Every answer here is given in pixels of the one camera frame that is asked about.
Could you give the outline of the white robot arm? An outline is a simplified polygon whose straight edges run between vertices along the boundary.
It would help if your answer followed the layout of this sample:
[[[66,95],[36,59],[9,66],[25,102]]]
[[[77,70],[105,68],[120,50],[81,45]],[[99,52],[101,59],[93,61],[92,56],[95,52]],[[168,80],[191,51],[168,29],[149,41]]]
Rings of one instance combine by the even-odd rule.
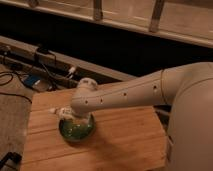
[[[103,90],[84,78],[71,100],[76,116],[149,105],[171,107],[165,171],[213,171],[213,62],[163,69]]]

